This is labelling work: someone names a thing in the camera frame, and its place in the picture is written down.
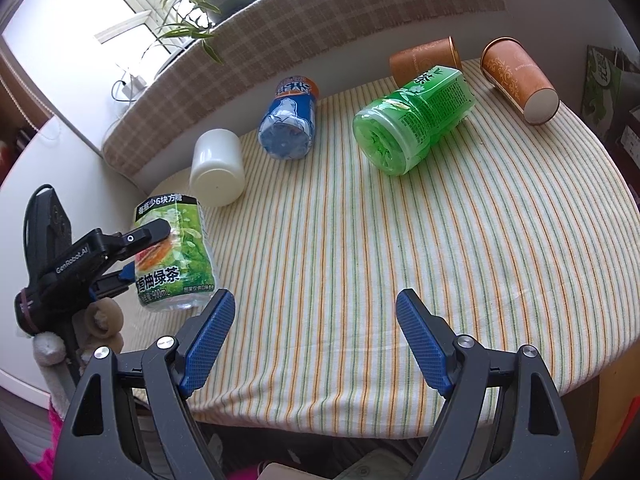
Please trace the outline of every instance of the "brown paper cup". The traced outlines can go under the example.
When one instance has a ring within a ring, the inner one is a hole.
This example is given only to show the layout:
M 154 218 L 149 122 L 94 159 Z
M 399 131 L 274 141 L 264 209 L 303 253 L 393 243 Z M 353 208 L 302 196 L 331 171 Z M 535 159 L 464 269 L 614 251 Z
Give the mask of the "brown paper cup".
M 480 58 L 482 73 L 529 124 L 543 124 L 560 107 L 553 85 L 522 45 L 513 38 L 489 43 Z
M 462 70 L 460 56 L 449 36 L 443 40 L 431 41 L 424 45 L 414 46 L 401 52 L 396 52 L 389 58 L 391 74 L 398 88 L 413 81 L 419 75 L 436 65 L 450 66 Z

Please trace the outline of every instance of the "table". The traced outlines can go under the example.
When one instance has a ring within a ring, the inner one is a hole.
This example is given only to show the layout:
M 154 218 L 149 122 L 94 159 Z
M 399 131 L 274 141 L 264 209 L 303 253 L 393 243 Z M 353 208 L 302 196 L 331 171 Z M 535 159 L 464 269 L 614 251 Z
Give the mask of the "table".
M 205 214 L 237 314 L 190 399 L 198 420 L 428 434 L 442 400 L 395 320 L 405 287 L 488 348 L 535 345 L 561 393 L 638 338 L 640 214 L 609 156 L 563 104 L 529 126 L 477 60 L 464 72 L 477 105 L 400 178 L 372 167 L 351 133 L 356 111 L 395 88 L 390 78 L 321 100 L 303 160 L 273 160 L 254 132 L 241 138 L 244 195 Z M 188 192 L 188 170 L 160 192 Z M 150 314 L 124 298 L 126 351 L 195 314 Z

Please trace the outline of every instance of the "pink fabric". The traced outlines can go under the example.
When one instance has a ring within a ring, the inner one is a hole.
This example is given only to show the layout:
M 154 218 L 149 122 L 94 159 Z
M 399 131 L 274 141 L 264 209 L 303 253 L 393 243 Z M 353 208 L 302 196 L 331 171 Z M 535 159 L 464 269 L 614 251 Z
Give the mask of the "pink fabric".
M 31 464 L 33 470 L 42 478 L 42 480 L 51 480 L 53 476 L 53 461 L 56 457 L 56 447 L 60 439 L 60 431 L 62 431 L 62 419 L 49 403 L 49 423 L 51 424 L 51 447 L 42 455 L 42 459 Z
M 227 480 L 256 480 L 260 476 L 261 465 L 252 465 L 240 471 L 234 471 L 229 474 Z

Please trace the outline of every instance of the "blue bottle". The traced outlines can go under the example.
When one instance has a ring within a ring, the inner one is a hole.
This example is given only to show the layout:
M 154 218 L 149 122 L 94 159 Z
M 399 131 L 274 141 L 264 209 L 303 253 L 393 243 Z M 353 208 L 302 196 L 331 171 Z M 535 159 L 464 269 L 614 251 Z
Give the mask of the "blue bottle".
M 318 87 L 306 77 L 283 79 L 258 127 L 258 141 L 273 158 L 303 158 L 316 133 Z

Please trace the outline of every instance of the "green tea bottle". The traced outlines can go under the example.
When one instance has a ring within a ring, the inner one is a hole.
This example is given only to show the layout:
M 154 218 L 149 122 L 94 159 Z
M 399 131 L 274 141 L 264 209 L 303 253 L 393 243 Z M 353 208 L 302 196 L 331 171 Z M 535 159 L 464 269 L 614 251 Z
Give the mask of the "green tea bottle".
M 424 159 L 476 102 L 460 70 L 435 66 L 353 118 L 360 149 L 379 170 L 402 175 Z
M 136 254 L 136 288 L 144 307 L 158 312 L 204 308 L 218 282 L 198 201 L 181 193 L 146 199 L 136 209 L 136 227 L 162 218 L 171 233 Z

